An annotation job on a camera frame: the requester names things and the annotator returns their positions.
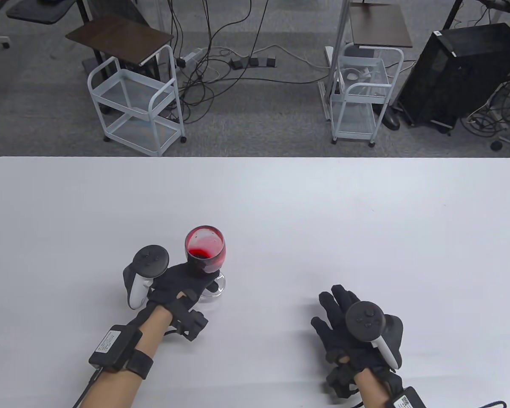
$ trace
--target computer case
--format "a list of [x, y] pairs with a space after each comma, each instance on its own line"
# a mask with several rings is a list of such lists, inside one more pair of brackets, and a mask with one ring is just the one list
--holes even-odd
[[510, 75], [506, 23], [434, 31], [397, 97], [411, 125], [453, 128]]

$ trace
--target glass base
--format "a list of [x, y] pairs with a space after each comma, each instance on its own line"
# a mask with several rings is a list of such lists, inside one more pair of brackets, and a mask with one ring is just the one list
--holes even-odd
[[205, 299], [211, 299], [218, 297], [221, 293], [224, 291], [224, 287], [227, 283], [226, 279], [224, 278], [224, 275], [219, 272], [219, 276], [214, 280], [216, 284], [218, 284], [218, 290], [215, 292], [210, 292], [208, 289], [205, 289], [204, 292], [202, 292], [202, 295], [200, 295], [201, 298]]

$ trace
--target wine glass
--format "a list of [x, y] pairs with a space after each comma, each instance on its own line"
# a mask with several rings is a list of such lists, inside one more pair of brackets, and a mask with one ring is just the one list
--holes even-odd
[[207, 274], [219, 271], [219, 276], [202, 293], [202, 298], [216, 298], [223, 293], [226, 280], [220, 268], [226, 254], [223, 234], [215, 227], [201, 225], [189, 231], [185, 237], [187, 262]]

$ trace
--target label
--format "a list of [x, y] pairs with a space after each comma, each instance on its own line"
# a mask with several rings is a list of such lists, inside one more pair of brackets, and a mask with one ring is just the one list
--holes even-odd
[[115, 343], [115, 340], [119, 337], [119, 334], [121, 332], [119, 330], [110, 330], [108, 334], [104, 336], [100, 344], [98, 344], [98, 347], [95, 352], [108, 352], [110, 351], [111, 346]]
[[393, 405], [395, 408], [413, 408], [406, 396], [400, 397], [397, 401], [393, 402]]

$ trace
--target black glove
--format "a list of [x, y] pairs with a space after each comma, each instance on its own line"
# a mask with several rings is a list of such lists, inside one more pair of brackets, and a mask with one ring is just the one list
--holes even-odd
[[[157, 305], [168, 309], [175, 320], [181, 318], [175, 315], [177, 306], [181, 305], [186, 312], [192, 309], [200, 299], [202, 292], [212, 285], [218, 276], [219, 271], [207, 274], [189, 263], [182, 263], [168, 268], [162, 275], [153, 280], [147, 296], [146, 307], [129, 324], [141, 326], [149, 318]], [[185, 296], [178, 299], [178, 295], [181, 292]], [[173, 309], [171, 307], [172, 304], [176, 306], [174, 310], [170, 310]]]
[[319, 317], [314, 317], [311, 322], [323, 342], [327, 361], [338, 363], [339, 359], [348, 356], [350, 358], [348, 364], [356, 372], [366, 368], [387, 367], [377, 349], [370, 343], [360, 342], [354, 338], [346, 327], [346, 312], [359, 301], [359, 298], [353, 292], [346, 291], [340, 284], [334, 285], [331, 291], [332, 295], [329, 292], [320, 293], [319, 303], [327, 311], [332, 329]]

